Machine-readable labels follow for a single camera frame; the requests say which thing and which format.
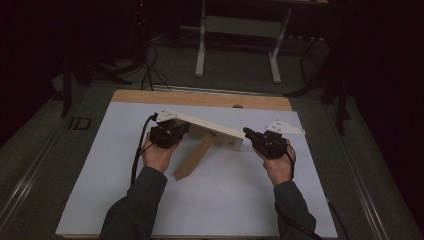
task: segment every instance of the person's right hand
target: person's right hand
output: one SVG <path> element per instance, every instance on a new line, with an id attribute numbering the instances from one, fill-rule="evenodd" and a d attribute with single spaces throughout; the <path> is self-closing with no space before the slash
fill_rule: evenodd
<path id="1" fill-rule="evenodd" d="M 256 149 L 253 149 L 256 154 L 264 161 L 264 168 L 268 173 L 268 177 L 271 180 L 274 186 L 282 182 L 291 181 L 292 179 L 292 165 L 290 159 L 287 157 L 287 154 L 290 154 L 290 157 L 293 159 L 293 162 L 296 162 L 294 152 L 290 145 L 290 140 L 287 139 L 287 153 L 278 159 L 267 159 L 262 154 L 260 154 Z"/>

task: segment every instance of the white table leg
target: white table leg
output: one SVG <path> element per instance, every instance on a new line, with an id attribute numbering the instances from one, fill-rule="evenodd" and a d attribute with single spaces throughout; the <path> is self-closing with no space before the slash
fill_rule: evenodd
<path id="1" fill-rule="evenodd" d="M 206 0 L 202 1 L 202 18 L 200 20 L 200 46 L 199 53 L 197 54 L 197 63 L 196 63 L 196 77 L 203 76 L 203 66 L 205 64 L 205 21 L 206 21 Z"/>
<path id="2" fill-rule="evenodd" d="M 280 30 L 280 33 L 278 34 L 277 43 L 275 45 L 274 51 L 269 52 L 269 63 L 271 65 L 272 79 L 274 80 L 274 83 L 276 84 L 281 83 L 280 71 L 278 70 L 277 55 L 278 55 L 278 52 L 280 51 L 280 46 L 281 46 L 281 43 L 283 42 L 284 34 L 286 33 L 287 24 L 289 23 L 291 12 L 292 12 L 292 9 L 289 8 L 284 18 L 284 22 L 281 25 L 281 30 Z"/>

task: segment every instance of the hand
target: hand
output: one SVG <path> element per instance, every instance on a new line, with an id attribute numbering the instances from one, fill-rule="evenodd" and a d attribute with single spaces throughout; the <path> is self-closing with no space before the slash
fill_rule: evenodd
<path id="1" fill-rule="evenodd" d="M 291 181 L 292 179 L 292 165 L 290 159 L 287 157 L 287 154 L 290 154 L 290 157 L 296 162 L 294 157 L 294 152 L 290 147 L 290 140 L 287 139 L 287 153 L 278 159 L 267 159 L 262 154 L 260 154 L 256 149 L 253 149 L 256 154 L 262 160 L 264 160 L 264 168 L 268 173 L 268 177 L 272 182 L 272 185 L 277 186 L 282 182 Z"/>
<path id="2" fill-rule="evenodd" d="M 146 141 L 141 148 L 141 151 L 147 148 L 147 150 L 142 154 L 144 166 L 154 168 L 159 172 L 164 173 L 166 169 L 168 169 L 172 153 L 180 145 L 180 143 L 181 141 L 174 144 L 174 146 L 169 149 L 160 148 L 156 144 L 152 145 L 152 142 L 150 141 L 150 132 L 148 132 Z"/>

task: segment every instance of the wooden table edge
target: wooden table edge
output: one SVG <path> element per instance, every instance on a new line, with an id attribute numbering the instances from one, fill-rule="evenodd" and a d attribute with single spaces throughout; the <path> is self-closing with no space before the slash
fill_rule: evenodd
<path id="1" fill-rule="evenodd" d="M 204 92 L 165 92 L 119 89 L 112 102 L 175 104 L 207 107 L 236 107 L 246 109 L 292 111 L 285 97 Z"/>

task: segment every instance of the metal frame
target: metal frame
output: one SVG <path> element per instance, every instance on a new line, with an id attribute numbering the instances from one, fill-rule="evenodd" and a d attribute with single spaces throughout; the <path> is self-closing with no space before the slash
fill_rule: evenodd
<path id="1" fill-rule="evenodd" d="M 277 55 L 280 51 L 281 43 L 283 42 L 286 33 L 287 25 L 290 20 L 292 9 L 289 8 L 286 12 L 284 20 L 280 22 L 271 21 L 257 21 L 248 19 L 235 19 L 208 16 L 206 14 L 206 1 L 202 1 L 202 17 L 200 20 L 200 46 L 197 54 L 196 63 L 196 77 L 203 76 L 203 69 L 205 64 L 205 34 L 206 31 L 220 32 L 220 33 L 233 33 L 240 35 L 258 36 L 258 37 L 272 37 L 276 38 L 276 44 L 272 51 L 269 52 L 269 63 L 271 66 L 272 78 L 274 83 L 280 84 L 281 77 L 278 69 Z"/>

